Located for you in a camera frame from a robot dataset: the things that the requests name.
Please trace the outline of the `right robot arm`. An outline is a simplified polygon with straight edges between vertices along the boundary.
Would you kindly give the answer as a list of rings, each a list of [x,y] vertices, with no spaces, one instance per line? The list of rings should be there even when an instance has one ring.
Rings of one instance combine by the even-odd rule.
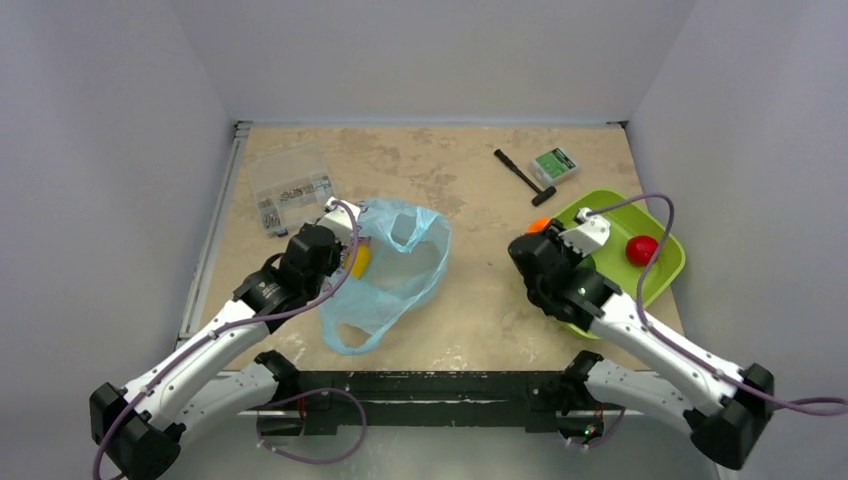
[[[659,419],[686,435],[714,463],[739,470],[773,416],[764,395],[773,374],[723,359],[646,314],[636,300],[582,262],[609,240],[611,224],[582,217],[566,228],[553,219],[511,241],[507,252],[529,301],[546,315],[618,345],[651,373],[610,360],[564,376],[561,392],[576,407],[611,402]]]

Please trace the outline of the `blue plastic bag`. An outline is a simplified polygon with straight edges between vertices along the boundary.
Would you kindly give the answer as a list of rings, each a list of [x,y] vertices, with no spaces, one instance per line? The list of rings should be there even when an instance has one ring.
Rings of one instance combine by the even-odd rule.
[[[361,279],[336,274],[320,307],[325,344],[343,355],[368,353],[407,312],[429,302],[448,271],[452,229],[441,213],[404,200],[362,202],[360,243],[371,248]]]

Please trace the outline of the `yellow fake fruit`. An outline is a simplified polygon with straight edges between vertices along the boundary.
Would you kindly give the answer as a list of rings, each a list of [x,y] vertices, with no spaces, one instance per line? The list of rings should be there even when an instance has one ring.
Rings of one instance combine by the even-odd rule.
[[[361,243],[348,258],[346,267],[350,268],[350,275],[361,279],[366,273],[371,262],[371,248],[367,243]]]

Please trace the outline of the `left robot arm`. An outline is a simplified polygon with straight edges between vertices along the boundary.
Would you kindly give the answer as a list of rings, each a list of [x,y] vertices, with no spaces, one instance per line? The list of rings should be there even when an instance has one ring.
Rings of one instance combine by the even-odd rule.
[[[335,273],[348,277],[344,248],[360,242],[357,220],[325,216],[305,224],[281,254],[248,275],[212,320],[165,360],[123,386],[106,382],[89,398],[98,450],[91,476],[110,460],[121,479],[158,479],[182,451],[223,421],[254,407],[284,409],[310,397],[300,371],[281,353],[262,352],[242,370],[219,373],[286,321],[329,300]]]

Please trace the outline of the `orange fake fruit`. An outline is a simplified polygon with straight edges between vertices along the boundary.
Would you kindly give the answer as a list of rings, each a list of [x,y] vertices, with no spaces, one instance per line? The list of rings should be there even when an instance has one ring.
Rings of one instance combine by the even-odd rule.
[[[532,223],[532,224],[531,224],[531,225],[527,228],[526,232],[527,232],[528,234],[542,233],[542,232],[544,232],[544,231],[545,231],[545,229],[546,229],[546,228],[547,228],[547,226],[551,223],[551,221],[552,221],[552,219],[551,219],[551,218],[549,218],[549,217],[539,218],[538,220],[534,221],[534,222],[533,222],[533,223]]]

